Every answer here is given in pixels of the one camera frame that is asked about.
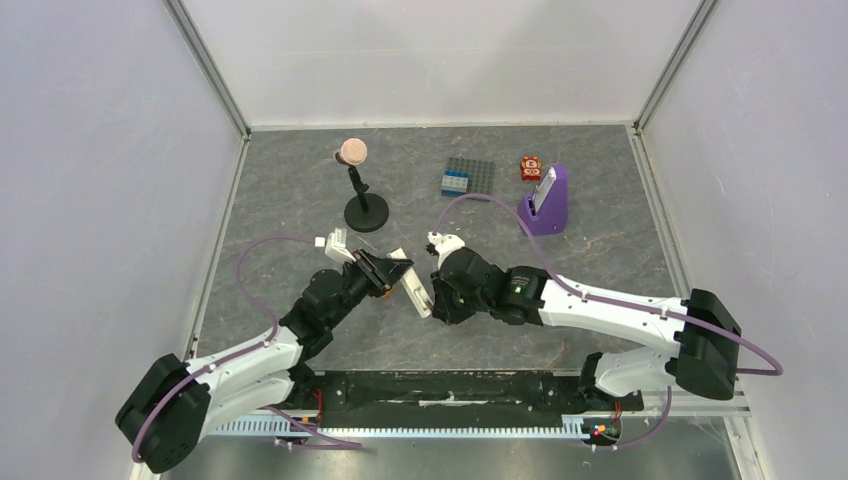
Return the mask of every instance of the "purple phone stand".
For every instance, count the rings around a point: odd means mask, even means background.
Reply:
[[[565,165],[552,165],[548,169],[536,188],[521,200],[518,216],[530,227],[534,237],[565,230],[568,223],[568,171]]]

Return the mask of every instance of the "blue lego brick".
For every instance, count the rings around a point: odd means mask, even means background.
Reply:
[[[446,175],[448,172],[459,173],[468,179],[466,191],[463,193],[491,195],[494,190],[495,164],[489,160],[451,157],[448,158],[445,168]]]
[[[442,195],[458,197],[468,190],[468,178],[444,175],[442,177]]]

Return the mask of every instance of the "lego baseplate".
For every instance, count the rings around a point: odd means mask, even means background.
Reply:
[[[491,195],[495,182],[495,163],[489,160],[471,158],[448,158],[445,173],[457,172],[468,174],[465,192]]]

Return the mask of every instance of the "red toy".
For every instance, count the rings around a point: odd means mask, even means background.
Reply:
[[[538,182],[542,179],[542,162],[539,157],[524,157],[521,161],[521,180]]]

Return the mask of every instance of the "black stand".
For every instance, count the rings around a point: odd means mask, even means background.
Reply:
[[[369,233],[378,230],[389,220],[389,205],[383,197],[375,193],[365,193],[368,191],[368,184],[362,183],[356,167],[349,166],[347,173],[356,196],[345,206],[345,223],[357,232]]]

